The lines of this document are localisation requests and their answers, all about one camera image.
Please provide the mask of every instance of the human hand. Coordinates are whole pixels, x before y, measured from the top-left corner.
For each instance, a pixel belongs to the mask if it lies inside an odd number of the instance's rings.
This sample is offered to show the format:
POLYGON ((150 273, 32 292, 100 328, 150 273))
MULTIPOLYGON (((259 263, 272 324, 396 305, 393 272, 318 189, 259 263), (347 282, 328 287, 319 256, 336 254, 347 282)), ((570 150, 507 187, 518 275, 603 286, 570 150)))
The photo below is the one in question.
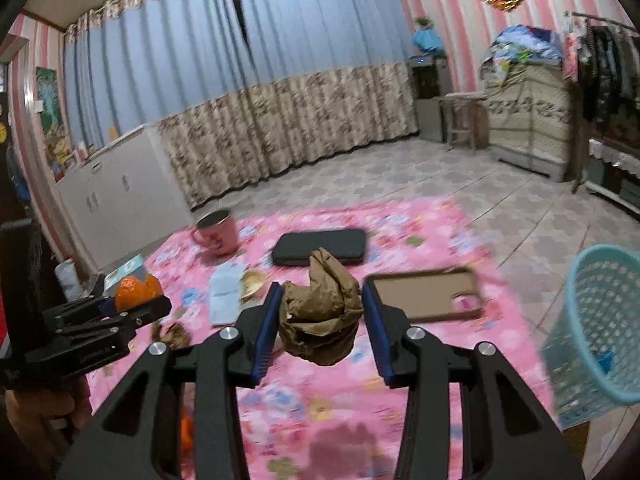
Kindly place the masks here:
POLYGON ((91 417, 89 384, 82 376, 60 391, 7 391, 6 412, 9 422, 41 468, 50 471, 62 449, 53 438, 48 420, 69 415, 74 426, 82 429, 91 417))

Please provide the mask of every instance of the bolt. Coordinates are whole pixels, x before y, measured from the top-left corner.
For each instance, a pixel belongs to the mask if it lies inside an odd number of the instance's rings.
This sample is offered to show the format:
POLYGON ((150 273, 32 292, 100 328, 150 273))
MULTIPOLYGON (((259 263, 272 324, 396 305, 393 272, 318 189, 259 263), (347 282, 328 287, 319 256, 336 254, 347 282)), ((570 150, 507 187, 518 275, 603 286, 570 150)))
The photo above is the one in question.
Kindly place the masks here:
POLYGON ((494 355, 495 354, 495 346, 492 343, 487 341, 483 341, 478 345, 478 351, 482 355, 494 355))
POLYGON ((422 339, 426 335, 427 333, 424 331, 424 329, 420 328, 419 326, 412 326, 406 331, 406 336, 409 339, 413 339, 414 341, 422 339))
POLYGON ((156 341, 149 346, 151 355, 162 355, 166 352, 166 345, 162 341, 156 341))
POLYGON ((220 337, 222 339, 231 340, 231 339, 235 339, 239 335, 240 335, 240 331, 235 326, 225 326, 220 331, 220 337))

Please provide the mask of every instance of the tiled floor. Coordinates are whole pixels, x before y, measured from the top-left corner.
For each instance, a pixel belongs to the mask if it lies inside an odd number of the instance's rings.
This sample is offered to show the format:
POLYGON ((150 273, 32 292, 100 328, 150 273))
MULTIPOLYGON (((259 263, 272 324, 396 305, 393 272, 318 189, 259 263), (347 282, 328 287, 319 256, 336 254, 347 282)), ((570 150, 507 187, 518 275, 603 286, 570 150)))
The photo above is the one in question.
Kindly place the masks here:
MULTIPOLYGON (((603 242, 640 250, 640 222, 582 188, 576 195, 570 189, 571 183, 556 184, 494 162, 485 151, 447 151, 444 145, 411 138, 291 170, 229 193, 194 215, 219 206, 231 206, 239 216, 268 215, 452 196, 478 236, 494 250, 511 290, 520 296, 532 336, 541 344, 562 307, 564 277, 581 250, 603 242)), ((606 431, 591 432, 587 474, 603 455, 612 453, 637 414, 622 408, 601 423, 606 431)))

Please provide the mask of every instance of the blue gripper pad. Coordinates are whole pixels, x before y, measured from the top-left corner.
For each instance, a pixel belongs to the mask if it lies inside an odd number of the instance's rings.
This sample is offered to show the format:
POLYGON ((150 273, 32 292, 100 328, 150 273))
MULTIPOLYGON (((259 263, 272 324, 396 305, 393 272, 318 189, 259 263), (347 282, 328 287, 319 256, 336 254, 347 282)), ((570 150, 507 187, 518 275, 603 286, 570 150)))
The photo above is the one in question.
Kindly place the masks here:
POLYGON ((382 323, 382 317, 373 299, 372 285, 368 282, 362 287, 362 306, 364 308, 364 322, 367 325, 369 340, 376 360, 378 374, 389 386, 394 382, 394 372, 391 366, 391 345, 382 323))
POLYGON ((281 301, 282 287, 279 283, 274 283, 264 300, 263 308, 266 308, 266 313, 262 318, 260 331, 255 338, 254 366, 251 370, 251 378, 255 384, 259 384, 266 375, 271 362, 271 353, 280 325, 278 311, 281 301))

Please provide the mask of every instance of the plastic basket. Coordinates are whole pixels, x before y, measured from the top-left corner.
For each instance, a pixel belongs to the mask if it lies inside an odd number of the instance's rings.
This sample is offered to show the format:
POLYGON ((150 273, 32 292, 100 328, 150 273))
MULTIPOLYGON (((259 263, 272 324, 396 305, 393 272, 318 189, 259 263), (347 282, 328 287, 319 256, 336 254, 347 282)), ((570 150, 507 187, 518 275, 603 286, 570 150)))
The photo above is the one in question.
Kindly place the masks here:
POLYGON ((640 402, 638 254, 597 245, 578 256, 542 353, 563 428, 640 402))

